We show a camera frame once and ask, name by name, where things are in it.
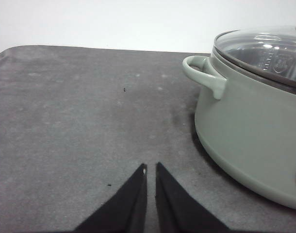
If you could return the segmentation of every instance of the pot lid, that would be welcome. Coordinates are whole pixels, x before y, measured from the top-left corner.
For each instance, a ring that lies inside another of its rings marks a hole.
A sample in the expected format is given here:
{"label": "pot lid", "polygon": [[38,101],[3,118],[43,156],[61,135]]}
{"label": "pot lid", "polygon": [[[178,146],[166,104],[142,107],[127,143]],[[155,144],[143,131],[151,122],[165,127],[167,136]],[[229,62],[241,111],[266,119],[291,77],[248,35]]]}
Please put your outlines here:
{"label": "pot lid", "polygon": [[214,47],[237,66],[296,88],[296,26],[223,33]]}

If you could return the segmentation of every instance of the white wall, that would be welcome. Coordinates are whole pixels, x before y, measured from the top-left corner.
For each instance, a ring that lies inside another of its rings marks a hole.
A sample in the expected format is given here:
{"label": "white wall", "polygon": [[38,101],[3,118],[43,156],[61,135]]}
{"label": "white wall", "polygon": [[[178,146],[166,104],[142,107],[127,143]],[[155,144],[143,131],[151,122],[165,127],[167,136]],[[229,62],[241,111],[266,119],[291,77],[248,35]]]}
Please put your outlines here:
{"label": "white wall", "polygon": [[0,0],[0,52],[19,45],[210,52],[224,31],[296,25],[296,0]]}

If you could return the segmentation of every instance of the pot handle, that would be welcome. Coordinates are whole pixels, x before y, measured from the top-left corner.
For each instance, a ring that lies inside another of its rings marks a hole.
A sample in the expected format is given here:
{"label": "pot handle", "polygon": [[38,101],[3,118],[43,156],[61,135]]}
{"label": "pot handle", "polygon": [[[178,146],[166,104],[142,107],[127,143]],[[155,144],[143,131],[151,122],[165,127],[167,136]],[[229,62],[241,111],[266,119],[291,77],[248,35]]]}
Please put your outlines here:
{"label": "pot handle", "polygon": [[[208,58],[205,56],[186,57],[182,62],[183,72],[189,79],[211,89],[214,98],[221,100],[226,88],[227,79],[203,72],[205,61]],[[200,71],[193,69],[191,66],[199,68]]]}

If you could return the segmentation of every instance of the gray mat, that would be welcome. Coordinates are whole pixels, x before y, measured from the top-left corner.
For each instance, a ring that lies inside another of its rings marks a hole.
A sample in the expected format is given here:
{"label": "gray mat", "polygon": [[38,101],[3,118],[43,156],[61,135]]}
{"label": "gray mat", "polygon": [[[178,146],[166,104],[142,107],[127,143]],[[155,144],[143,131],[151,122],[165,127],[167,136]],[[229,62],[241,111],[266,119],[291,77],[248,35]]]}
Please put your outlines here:
{"label": "gray mat", "polygon": [[155,164],[231,228],[296,232],[296,211],[246,189],[197,139],[190,54],[23,46],[0,54],[0,233],[72,230],[141,163],[146,232]]}

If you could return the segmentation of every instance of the pot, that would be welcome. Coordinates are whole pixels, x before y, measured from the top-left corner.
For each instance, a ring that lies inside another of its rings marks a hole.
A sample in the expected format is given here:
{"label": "pot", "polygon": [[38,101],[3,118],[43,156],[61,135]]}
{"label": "pot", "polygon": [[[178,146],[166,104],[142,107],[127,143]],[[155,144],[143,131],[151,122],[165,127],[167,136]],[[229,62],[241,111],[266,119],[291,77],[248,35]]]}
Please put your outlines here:
{"label": "pot", "polygon": [[220,34],[210,57],[182,65],[202,85],[195,125],[208,154],[238,182],[296,209],[296,26]]}

